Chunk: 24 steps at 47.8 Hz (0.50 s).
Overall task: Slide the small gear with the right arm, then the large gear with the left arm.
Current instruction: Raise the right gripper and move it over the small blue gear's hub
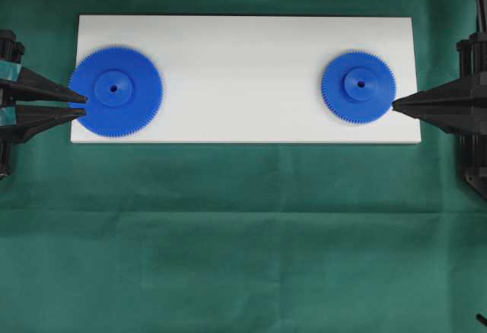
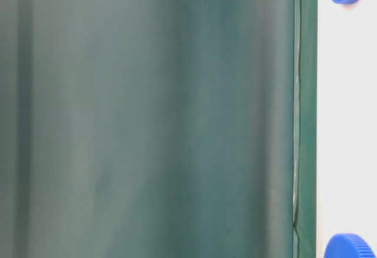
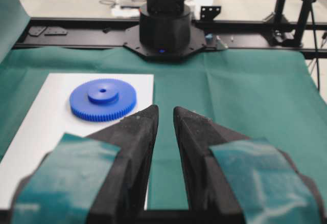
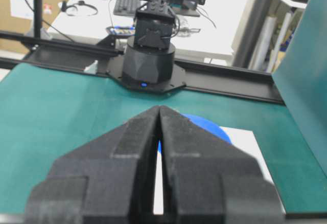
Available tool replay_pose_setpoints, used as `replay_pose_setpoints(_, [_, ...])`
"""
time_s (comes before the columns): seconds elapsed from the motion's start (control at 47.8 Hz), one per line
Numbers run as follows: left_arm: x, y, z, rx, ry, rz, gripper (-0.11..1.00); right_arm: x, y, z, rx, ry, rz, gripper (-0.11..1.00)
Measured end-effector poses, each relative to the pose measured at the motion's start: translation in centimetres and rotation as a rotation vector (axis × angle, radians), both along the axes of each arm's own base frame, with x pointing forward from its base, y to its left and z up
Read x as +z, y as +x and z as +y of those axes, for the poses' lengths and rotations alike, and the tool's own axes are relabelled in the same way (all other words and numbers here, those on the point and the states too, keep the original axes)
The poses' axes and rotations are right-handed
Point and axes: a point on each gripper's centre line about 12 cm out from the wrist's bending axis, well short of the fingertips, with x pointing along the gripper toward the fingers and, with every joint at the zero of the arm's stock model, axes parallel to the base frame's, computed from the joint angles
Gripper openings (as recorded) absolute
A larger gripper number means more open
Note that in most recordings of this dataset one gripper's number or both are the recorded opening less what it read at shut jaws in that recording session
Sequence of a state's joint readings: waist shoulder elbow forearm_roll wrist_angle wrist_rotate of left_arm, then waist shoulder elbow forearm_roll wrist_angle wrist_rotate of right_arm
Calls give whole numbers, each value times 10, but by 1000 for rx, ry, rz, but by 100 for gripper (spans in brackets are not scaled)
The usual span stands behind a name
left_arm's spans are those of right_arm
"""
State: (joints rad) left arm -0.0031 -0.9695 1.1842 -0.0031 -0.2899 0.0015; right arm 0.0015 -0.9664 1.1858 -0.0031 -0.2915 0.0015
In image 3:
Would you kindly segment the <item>left gripper black left finger green tape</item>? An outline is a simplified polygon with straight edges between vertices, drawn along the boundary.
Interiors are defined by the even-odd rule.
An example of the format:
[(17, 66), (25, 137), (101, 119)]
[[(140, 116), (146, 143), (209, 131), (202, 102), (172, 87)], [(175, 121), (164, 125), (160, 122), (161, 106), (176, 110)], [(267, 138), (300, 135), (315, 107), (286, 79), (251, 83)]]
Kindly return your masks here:
[(64, 134), (11, 204), (10, 223), (118, 223), (144, 209), (156, 105), (84, 138)]

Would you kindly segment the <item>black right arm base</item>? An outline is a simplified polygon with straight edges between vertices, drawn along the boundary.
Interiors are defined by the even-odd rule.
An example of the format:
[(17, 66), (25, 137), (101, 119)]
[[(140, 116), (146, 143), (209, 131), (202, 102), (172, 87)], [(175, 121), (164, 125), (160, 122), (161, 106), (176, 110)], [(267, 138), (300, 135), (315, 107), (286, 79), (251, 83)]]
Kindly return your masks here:
[(185, 0), (146, 0), (139, 13), (139, 24), (125, 31), (129, 50), (147, 59), (179, 60), (206, 48)]

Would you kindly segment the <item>left gripper black right finger green tape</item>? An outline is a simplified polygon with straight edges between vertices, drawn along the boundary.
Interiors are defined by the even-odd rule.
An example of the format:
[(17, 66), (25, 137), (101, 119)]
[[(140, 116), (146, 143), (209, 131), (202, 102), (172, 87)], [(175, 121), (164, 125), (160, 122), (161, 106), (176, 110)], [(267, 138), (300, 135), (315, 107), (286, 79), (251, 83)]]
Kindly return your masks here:
[(326, 223), (315, 182), (286, 152), (183, 107), (173, 120), (189, 208), (208, 223)]

